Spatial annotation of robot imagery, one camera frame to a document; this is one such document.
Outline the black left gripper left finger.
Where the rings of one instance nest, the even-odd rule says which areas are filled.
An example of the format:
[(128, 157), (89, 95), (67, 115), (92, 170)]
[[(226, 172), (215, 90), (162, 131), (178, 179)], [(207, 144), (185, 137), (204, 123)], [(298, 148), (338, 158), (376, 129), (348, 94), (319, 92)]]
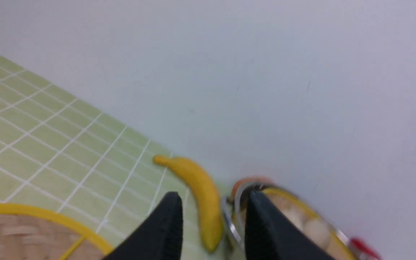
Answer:
[(183, 202), (169, 191), (152, 213), (104, 260), (180, 260)]

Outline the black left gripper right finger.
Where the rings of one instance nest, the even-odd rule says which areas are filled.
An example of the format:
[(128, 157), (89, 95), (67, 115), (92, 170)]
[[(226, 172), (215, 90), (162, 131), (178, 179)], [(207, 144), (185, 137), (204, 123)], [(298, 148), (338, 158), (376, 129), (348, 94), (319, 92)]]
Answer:
[(260, 191), (251, 191), (245, 223), (247, 260), (332, 260)]

